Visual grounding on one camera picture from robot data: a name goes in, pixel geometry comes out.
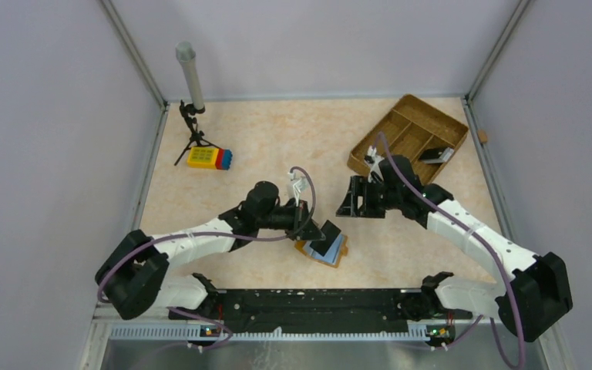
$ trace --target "wooden box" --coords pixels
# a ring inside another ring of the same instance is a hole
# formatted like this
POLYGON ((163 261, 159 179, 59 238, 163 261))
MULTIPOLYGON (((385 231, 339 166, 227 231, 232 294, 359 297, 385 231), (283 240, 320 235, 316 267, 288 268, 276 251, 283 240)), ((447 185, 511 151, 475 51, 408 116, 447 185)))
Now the wooden box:
MULTIPOLYGON (((380 131, 385 133, 392 155, 401 154, 409 158, 414 172, 421 178, 421 183, 426 185, 435 179, 448 162, 426 164, 418 160, 421 153, 441 146, 449 146, 457 151, 464 143, 469 127, 416 96, 405 95, 348 156, 348 166, 362 176, 367 176, 369 172, 364 162, 366 150, 374 145, 380 131)), ((385 154, 382 143, 378 145, 378 154, 385 154)))

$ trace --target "beige table surface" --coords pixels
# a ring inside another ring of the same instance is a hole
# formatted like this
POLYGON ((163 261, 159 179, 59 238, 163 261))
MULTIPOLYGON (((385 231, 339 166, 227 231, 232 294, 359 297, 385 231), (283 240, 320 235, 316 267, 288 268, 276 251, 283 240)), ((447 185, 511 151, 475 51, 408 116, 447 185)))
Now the beige table surface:
MULTIPOLYGON (((424 99, 466 124, 459 98, 424 99)), ((330 99, 207 103, 198 116, 205 138, 232 150, 231 169, 189 168, 173 162, 189 130, 177 104, 170 108, 153 171, 141 229, 164 234, 195 227, 235 207, 257 181, 268 180, 286 199, 286 173, 304 167, 312 176, 318 204, 314 218, 331 219, 348 235, 348 256, 339 268, 312 261, 294 242, 254 242, 238 251, 210 255, 182 267, 199 272, 217 288, 413 288, 429 274, 490 281, 489 275, 445 239, 391 211, 384 220, 337 218, 344 199, 351 148, 397 99, 330 99)), ((471 136, 436 182, 485 224, 499 230, 471 136)), ((282 234, 263 230, 260 236, 282 234)))

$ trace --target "wall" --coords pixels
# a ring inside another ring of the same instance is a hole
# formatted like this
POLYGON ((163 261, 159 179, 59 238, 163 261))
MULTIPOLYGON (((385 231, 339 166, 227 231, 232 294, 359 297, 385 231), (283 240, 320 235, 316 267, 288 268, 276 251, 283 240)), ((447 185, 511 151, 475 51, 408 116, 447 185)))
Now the wall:
POLYGON ((592 2, 534 2, 475 110, 521 243, 567 262, 561 326, 592 368, 592 2))
POLYGON ((98 2, 0 1, 0 369, 78 365, 158 117, 98 2))
POLYGON ((188 40, 206 99, 462 94, 517 0, 113 0, 168 100, 188 40))

